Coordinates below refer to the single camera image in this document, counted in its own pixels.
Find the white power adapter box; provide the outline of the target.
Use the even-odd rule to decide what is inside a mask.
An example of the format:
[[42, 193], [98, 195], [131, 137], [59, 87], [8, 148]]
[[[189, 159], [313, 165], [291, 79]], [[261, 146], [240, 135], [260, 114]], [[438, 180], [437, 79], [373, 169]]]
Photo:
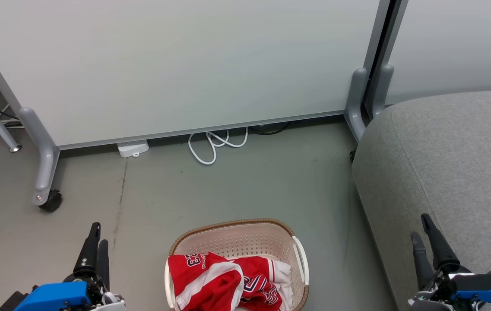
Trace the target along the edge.
[[117, 143], [117, 149], [122, 158], [139, 157], [149, 150], [147, 140], [135, 140], [131, 142]]

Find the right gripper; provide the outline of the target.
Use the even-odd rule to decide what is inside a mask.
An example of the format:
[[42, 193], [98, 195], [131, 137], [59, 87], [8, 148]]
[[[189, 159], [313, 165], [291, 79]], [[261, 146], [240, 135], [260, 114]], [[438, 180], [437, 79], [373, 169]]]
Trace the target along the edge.
[[429, 214], [421, 215], [425, 234], [433, 253], [433, 267], [419, 233], [411, 232], [413, 258], [418, 291], [409, 299], [409, 311], [473, 311], [472, 300], [450, 297], [451, 278], [472, 275], [472, 271], [460, 265], [460, 260]]

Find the large white partition panel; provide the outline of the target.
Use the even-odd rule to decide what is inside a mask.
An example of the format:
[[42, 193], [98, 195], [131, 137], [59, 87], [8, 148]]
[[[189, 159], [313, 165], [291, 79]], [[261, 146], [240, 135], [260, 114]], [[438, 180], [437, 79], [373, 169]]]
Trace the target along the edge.
[[390, 0], [0, 0], [0, 91], [60, 151], [350, 114]]

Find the cream perforated laundry basket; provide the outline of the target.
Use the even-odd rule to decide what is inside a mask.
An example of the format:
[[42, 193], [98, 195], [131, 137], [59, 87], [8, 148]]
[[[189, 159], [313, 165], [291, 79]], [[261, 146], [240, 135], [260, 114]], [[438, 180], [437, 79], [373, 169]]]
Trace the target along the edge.
[[291, 311], [302, 311], [309, 296], [309, 265], [302, 242], [275, 219], [227, 221], [185, 232], [169, 255], [212, 252], [227, 259], [261, 256], [291, 266]]

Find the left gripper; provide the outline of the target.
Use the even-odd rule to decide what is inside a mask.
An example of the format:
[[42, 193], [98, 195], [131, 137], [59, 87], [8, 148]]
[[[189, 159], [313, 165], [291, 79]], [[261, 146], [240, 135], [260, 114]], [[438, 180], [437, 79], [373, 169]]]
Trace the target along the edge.
[[73, 274], [65, 282], [86, 282], [89, 302], [66, 305], [64, 311], [126, 311], [121, 295], [110, 292], [108, 241], [101, 240], [101, 224], [94, 222], [83, 243]]

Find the black caster wheel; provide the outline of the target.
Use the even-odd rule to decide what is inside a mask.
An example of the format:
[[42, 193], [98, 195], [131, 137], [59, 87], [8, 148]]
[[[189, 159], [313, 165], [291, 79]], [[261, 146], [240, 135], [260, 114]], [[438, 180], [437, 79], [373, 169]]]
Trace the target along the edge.
[[63, 197], [59, 190], [50, 190], [48, 198], [44, 204], [40, 205], [40, 209], [47, 213], [55, 212], [62, 204]]

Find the red and white jersey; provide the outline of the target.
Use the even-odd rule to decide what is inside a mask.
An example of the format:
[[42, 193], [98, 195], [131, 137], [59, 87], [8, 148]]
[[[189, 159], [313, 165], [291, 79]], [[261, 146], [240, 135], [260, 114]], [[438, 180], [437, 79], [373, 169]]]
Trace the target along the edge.
[[180, 311], [292, 311], [292, 268], [279, 260], [175, 254], [168, 270]]

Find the grey fabric sofa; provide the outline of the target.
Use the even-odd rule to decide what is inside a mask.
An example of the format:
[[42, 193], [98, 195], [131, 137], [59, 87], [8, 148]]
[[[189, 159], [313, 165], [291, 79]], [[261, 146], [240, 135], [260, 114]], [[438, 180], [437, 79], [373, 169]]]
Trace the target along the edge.
[[491, 91], [386, 108], [358, 143], [352, 176], [399, 311], [418, 291], [411, 232], [429, 214], [460, 264], [491, 270]]

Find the white partition with grey leg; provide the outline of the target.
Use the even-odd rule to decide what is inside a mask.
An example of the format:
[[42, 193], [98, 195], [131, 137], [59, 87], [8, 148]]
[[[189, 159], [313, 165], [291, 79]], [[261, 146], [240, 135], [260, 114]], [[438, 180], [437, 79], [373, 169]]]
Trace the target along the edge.
[[376, 117], [420, 97], [491, 90], [491, 0], [395, 0], [364, 101]]

